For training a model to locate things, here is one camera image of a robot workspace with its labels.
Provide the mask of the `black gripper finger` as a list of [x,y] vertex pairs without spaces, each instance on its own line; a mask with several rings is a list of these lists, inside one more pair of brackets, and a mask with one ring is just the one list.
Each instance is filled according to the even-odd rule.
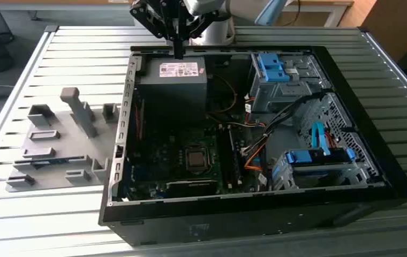
[[194,17],[189,12],[179,13],[179,58],[185,58],[186,41],[197,39],[217,21],[230,18],[227,13],[209,12]]
[[170,17],[169,1],[134,1],[130,13],[157,38],[165,38],[173,47],[175,59],[181,58],[181,41]]

